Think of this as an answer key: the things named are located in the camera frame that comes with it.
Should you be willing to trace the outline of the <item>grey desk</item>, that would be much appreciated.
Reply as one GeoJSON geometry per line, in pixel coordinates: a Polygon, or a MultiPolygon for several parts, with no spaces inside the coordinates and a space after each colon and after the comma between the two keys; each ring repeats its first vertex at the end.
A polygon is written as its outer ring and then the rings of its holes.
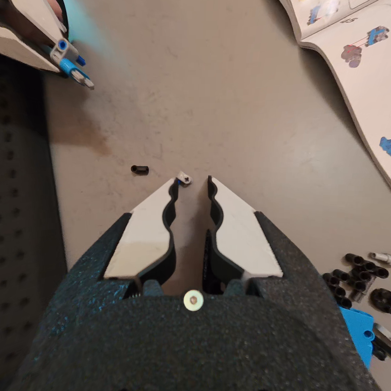
{"type": "Polygon", "coordinates": [[[325,61],[278,1],[64,1],[90,91],[46,76],[67,266],[179,171],[179,295],[201,287],[207,178],[263,212],[320,273],[390,253],[390,188],[325,61]],[[138,176],[132,165],[149,167],[138,176]]]}

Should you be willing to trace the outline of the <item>instruction booklet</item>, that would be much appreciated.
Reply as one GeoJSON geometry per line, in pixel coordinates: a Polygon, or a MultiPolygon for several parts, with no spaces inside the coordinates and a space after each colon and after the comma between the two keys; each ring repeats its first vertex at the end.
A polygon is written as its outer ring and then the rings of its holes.
{"type": "Polygon", "coordinates": [[[391,183],[391,1],[280,0],[298,45],[329,66],[356,129],[391,183]]]}

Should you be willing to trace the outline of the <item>dark perforated panel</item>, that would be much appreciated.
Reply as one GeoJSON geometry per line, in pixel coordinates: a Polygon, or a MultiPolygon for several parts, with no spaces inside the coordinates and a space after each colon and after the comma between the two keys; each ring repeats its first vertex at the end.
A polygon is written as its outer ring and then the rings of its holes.
{"type": "Polygon", "coordinates": [[[66,274],[42,74],[1,56],[0,370],[12,383],[66,274]]]}

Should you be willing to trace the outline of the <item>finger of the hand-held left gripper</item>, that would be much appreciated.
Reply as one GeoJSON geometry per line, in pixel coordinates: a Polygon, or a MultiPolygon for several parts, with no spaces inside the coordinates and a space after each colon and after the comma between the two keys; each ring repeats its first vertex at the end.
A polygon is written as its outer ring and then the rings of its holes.
{"type": "Polygon", "coordinates": [[[6,27],[0,28],[0,54],[38,70],[60,73],[57,66],[25,44],[6,27]]]}
{"type": "Polygon", "coordinates": [[[65,3],[60,0],[12,0],[11,27],[37,44],[55,44],[67,38],[65,3]]]}

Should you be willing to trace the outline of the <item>small blue two-hole beam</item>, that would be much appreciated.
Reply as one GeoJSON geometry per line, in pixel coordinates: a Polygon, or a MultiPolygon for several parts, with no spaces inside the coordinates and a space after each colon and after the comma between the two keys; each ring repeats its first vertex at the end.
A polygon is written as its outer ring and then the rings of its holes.
{"type": "Polygon", "coordinates": [[[68,77],[72,77],[72,72],[77,71],[78,68],[67,58],[62,58],[59,63],[59,68],[63,73],[65,73],[68,77]]]}

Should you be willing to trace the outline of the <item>long grey axle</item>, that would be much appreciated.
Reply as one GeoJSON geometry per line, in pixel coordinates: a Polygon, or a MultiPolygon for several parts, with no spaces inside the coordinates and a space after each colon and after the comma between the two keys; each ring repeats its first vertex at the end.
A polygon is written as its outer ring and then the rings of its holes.
{"type": "Polygon", "coordinates": [[[79,69],[73,69],[71,71],[71,75],[72,78],[80,85],[87,87],[89,90],[95,89],[94,83],[89,79],[88,76],[83,74],[79,69]]]}

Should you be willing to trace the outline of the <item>blue panel piece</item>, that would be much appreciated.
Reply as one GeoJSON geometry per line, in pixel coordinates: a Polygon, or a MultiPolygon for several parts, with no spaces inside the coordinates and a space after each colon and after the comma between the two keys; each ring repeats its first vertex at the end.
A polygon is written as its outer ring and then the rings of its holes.
{"type": "Polygon", "coordinates": [[[341,314],[347,325],[351,339],[363,363],[369,369],[375,334],[373,332],[374,318],[372,315],[353,308],[346,309],[339,306],[341,314]]]}

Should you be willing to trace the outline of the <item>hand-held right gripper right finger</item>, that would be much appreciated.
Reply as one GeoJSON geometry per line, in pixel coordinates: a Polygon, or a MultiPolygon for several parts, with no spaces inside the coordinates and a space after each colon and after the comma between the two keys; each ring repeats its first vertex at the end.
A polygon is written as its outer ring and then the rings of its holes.
{"type": "Polygon", "coordinates": [[[222,284],[238,280],[247,295],[261,295],[256,280],[281,278],[283,271],[257,211],[213,176],[207,191],[214,223],[207,231],[207,293],[223,294],[222,284]]]}

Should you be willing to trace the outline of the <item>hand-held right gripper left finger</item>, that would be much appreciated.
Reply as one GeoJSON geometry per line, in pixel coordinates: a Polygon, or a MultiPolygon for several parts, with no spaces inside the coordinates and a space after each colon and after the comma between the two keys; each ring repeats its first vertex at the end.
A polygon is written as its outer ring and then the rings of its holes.
{"type": "Polygon", "coordinates": [[[179,180],[171,178],[130,212],[104,280],[129,280],[139,288],[148,280],[163,285],[170,279],[176,269],[171,225],[178,192],[179,180]]]}

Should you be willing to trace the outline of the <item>pile of building pieces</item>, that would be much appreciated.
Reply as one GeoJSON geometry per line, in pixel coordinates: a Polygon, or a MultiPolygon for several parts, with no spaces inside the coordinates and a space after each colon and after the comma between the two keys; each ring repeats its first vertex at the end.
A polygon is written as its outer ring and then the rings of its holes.
{"type": "MultiPolygon", "coordinates": [[[[369,253],[370,260],[347,253],[344,259],[351,265],[345,272],[335,269],[324,273],[322,278],[334,297],[338,307],[353,308],[353,303],[360,303],[367,295],[372,307],[383,314],[391,313],[391,293],[385,288],[372,289],[376,279],[390,278],[390,255],[386,253],[369,253]]],[[[390,357],[390,330],[374,320],[375,339],[372,358],[385,361],[390,357]]]]}

